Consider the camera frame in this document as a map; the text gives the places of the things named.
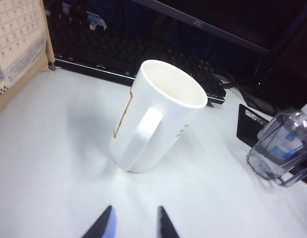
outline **black keyboard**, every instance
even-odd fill
[[[130,38],[97,26],[70,21],[69,16],[47,16],[55,66],[131,85],[140,64],[149,59],[168,62],[190,74],[206,91],[210,102],[222,104],[226,95],[205,60],[150,38]]]

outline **white mug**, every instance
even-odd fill
[[[187,73],[162,61],[144,61],[110,138],[112,159],[124,171],[149,171],[206,104],[205,91]]]

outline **desk surface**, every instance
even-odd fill
[[[228,90],[137,175],[107,153],[128,97],[126,86],[62,69],[19,93],[0,115],[0,237],[81,237],[109,204],[118,238],[156,237],[158,205],[182,238],[307,237],[307,185],[277,186],[246,163],[241,98]]]

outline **mug rim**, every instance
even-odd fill
[[[204,99],[205,99],[204,102],[202,104],[199,104],[199,105],[189,104],[189,103],[182,102],[182,101],[180,101],[178,99],[175,99],[174,97],[172,97],[172,96],[168,95],[167,93],[163,92],[159,87],[157,87],[150,80],[150,78],[148,77],[148,75],[146,74],[146,71],[144,69],[144,66],[147,63],[152,63],[152,62],[167,65],[168,67],[171,67],[174,70],[177,70],[177,71],[181,72],[182,74],[184,74],[188,80],[190,80],[193,84],[195,84],[195,86],[199,89],[200,93],[203,94]],[[190,76],[189,74],[187,74],[183,70],[179,69],[178,67],[176,67],[176,66],[174,66],[172,64],[169,64],[167,62],[164,62],[164,61],[160,61],[160,60],[156,60],[156,59],[148,59],[148,60],[145,60],[144,62],[142,62],[142,64],[140,65],[140,70],[143,72],[144,78],[146,79],[146,81],[149,83],[149,85],[151,87],[153,87],[158,93],[160,93],[161,95],[165,96],[167,99],[173,101],[174,103],[180,104],[180,105],[182,105],[184,107],[187,107],[187,108],[194,108],[194,109],[203,108],[203,107],[205,107],[207,105],[208,98],[207,98],[206,92],[204,91],[202,86],[192,76]]]

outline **clear plastic bottle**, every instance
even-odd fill
[[[307,160],[307,104],[301,110],[278,113],[257,135],[247,155],[252,169],[266,180],[289,187],[307,176],[307,167],[291,178],[282,176]]]

